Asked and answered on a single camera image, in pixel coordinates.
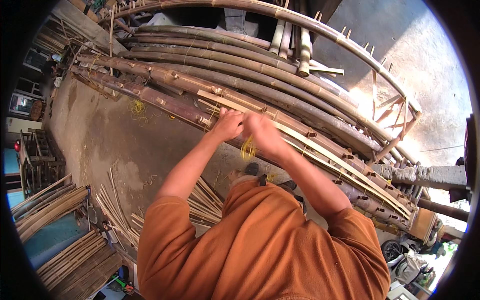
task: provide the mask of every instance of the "blue wall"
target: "blue wall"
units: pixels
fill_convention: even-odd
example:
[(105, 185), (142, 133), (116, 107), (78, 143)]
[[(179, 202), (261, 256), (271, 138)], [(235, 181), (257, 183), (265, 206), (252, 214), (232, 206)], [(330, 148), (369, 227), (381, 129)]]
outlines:
[(25, 252), (36, 270), (87, 232), (88, 224), (79, 227), (70, 213), (37, 231), (25, 243)]
[(24, 192), (22, 192), (22, 191), (7, 193), (7, 201), (8, 201), (8, 206), (10, 208), (19, 204), (23, 200), (25, 200), (25, 197), (24, 197)]
[(17, 163), (17, 152), (15, 149), (3, 149), (3, 173), (18, 173), (20, 168)]

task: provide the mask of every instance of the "concrete pillar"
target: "concrete pillar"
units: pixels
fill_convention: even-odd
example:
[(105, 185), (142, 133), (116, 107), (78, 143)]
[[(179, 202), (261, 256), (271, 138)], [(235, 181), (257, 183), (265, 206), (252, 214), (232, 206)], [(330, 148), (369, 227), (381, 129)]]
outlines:
[(389, 165), (373, 165), (372, 169), (392, 183), (406, 183), (449, 191), (464, 189), (467, 185), (465, 166), (431, 166), (394, 168)]

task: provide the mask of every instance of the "hand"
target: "hand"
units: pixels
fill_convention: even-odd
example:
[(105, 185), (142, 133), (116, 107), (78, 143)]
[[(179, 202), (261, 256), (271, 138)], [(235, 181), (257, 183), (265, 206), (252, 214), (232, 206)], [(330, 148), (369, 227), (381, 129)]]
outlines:
[(270, 158), (279, 158), (287, 143), (281, 138), (271, 120), (256, 113), (248, 113), (243, 121), (243, 136), (253, 135), (253, 144)]
[(238, 110), (231, 109), (227, 111), (226, 108), (221, 108), (220, 118), (218, 118), (218, 121), (211, 130), (212, 136), (214, 136), (219, 143), (236, 138), (243, 131), (243, 125), (240, 125), (243, 117), (244, 114)]

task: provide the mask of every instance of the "orange shirt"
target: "orange shirt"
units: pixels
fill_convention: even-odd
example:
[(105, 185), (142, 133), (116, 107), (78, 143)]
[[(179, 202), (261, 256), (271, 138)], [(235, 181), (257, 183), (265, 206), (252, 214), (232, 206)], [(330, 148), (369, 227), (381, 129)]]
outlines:
[(385, 299), (390, 276), (371, 220), (345, 209), (328, 232), (283, 189), (237, 184), (222, 220), (195, 238), (189, 206), (147, 210), (137, 256), (145, 299)]

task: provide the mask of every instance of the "tire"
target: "tire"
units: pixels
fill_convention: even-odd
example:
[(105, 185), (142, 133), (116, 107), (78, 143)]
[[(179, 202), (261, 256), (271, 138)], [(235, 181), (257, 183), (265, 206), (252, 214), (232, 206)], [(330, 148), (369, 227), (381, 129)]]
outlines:
[(386, 262), (394, 260), (399, 255), (403, 254), (403, 247), (396, 240), (387, 240), (380, 248), (382, 249), (382, 254), (384, 255)]

